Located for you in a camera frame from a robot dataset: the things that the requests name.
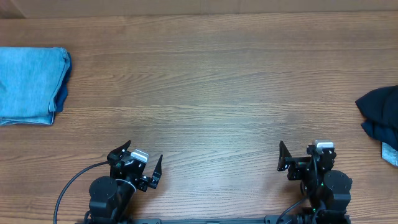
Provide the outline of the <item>black garment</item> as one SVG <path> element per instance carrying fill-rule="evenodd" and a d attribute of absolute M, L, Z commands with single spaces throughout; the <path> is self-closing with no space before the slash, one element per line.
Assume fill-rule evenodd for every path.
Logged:
<path fill-rule="evenodd" d="M 365 118 L 397 129 L 397 85 L 372 90 L 355 103 Z"/>

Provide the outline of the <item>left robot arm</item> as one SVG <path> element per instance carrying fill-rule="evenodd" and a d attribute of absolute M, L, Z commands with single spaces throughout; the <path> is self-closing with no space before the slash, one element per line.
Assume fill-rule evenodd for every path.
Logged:
<path fill-rule="evenodd" d="M 148 188 L 157 188 L 162 175 L 163 156 L 159 157 L 149 177 L 144 175 L 149 155 L 138 149 L 128 151 L 130 145 L 131 141 L 127 141 L 107 155 L 110 172 L 90 185 L 89 213 L 85 223 L 134 223 L 127 214 L 132 196 L 138 190 L 146 192 Z"/>

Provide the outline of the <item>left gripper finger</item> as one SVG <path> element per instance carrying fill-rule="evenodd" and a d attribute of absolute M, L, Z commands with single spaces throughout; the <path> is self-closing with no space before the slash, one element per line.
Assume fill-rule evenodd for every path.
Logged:
<path fill-rule="evenodd" d="M 130 144 L 131 144 L 131 140 L 128 140 L 122 146 L 119 146 L 116 149 L 113 149 L 112 151 L 110 151 L 109 154 L 107 155 L 107 161 L 108 162 L 117 162 L 117 161 L 121 160 L 124 156 L 124 152 L 128 149 Z"/>
<path fill-rule="evenodd" d="M 160 178 L 162 176 L 162 159 L 163 159 L 163 155 L 161 154 L 160 157 L 159 157 L 159 160 L 157 162 L 157 165 L 156 165 L 156 167 L 154 169 L 154 172 L 152 174 L 151 180 L 148 183 L 148 186 L 150 188 L 152 188 L 152 189 L 156 189 L 157 188 L 157 186 L 159 184 L 159 181 L 160 181 Z"/>

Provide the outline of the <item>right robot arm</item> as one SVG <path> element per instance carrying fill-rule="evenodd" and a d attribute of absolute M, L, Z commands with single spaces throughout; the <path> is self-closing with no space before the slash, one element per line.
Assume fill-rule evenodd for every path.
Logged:
<path fill-rule="evenodd" d="M 277 170 L 288 171 L 289 180 L 300 181 L 303 199 L 283 211 L 276 223 L 350 223 L 346 208 L 351 201 L 352 179 L 334 170 L 336 152 L 331 140 L 315 140 L 306 157 L 292 157 L 279 143 Z"/>

